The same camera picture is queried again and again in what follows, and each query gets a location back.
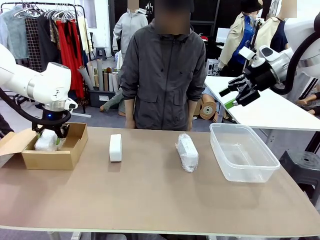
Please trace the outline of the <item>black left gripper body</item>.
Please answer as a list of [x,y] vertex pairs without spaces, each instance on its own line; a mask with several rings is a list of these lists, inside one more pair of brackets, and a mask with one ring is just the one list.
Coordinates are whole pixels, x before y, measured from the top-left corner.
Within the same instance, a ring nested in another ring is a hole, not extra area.
[[39,119],[41,123],[32,122],[31,128],[34,131],[42,131],[44,129],[66,131],[70,128],[70,125],[67,123],[69,119],[70,112],[68,110],[52,111],[44,108],[42,111],[42,118]]

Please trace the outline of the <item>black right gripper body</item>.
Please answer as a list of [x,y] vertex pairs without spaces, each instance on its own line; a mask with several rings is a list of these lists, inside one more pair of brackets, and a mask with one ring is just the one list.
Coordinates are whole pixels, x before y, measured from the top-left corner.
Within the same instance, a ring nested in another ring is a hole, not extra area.
[[268,62],[264,62],[262,65],[253,67],[248,65],[243,73],[246,78],[246,87],[244,90],[251,91],[264,91],[277,84],[277,75],[271,68]]

